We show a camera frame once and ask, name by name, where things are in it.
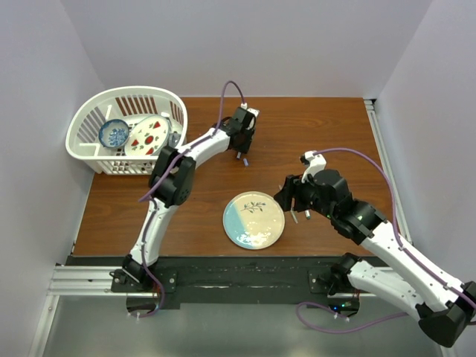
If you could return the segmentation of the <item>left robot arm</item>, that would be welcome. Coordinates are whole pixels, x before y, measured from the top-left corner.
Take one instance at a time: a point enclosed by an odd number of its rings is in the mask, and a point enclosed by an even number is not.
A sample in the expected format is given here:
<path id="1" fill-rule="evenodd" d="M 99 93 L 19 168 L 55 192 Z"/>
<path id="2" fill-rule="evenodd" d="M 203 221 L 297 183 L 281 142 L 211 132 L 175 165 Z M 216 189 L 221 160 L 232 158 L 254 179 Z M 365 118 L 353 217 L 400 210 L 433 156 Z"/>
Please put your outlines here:
<path id="1" fill-rule="evenodd" d="M 153 271 L 168 226 L 179 206 L 190 197 L 196 169 L 227 150 L 247 153 L 260 111 L 240 106 L 235 113 L 190 143 L 164 147 L 149 178 L 149 202 L 143 227 L 121 268 L 113 271 L 112 287 L 118 292 L 147 292 L 158 287 Z"/>

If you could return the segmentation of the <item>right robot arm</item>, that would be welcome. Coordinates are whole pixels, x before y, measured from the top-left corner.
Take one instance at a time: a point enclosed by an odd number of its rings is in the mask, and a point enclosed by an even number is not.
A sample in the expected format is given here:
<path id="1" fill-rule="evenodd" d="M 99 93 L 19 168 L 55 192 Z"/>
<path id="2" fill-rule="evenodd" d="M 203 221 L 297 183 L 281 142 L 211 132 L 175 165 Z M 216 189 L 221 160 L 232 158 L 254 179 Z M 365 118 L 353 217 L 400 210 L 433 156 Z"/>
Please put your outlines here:
<path id="1" fill-rule="evenodd" d="M 378 273 L 366 260 L 345 254 L 332 267 L 331 282 L 340 292 L 351 288 L 374 294 L 415 319 L 443 347 L 453 347 L 475 316 L 475 282 L 462 282 L 436 266 L 402 238 L 386 216 L 353 198 L 336 170 L 306 178 L 287 176 L 274 200 L 284 211 L 313 210 L 328 218 L 343 237 L 373 253 L 392 268 Z"/>

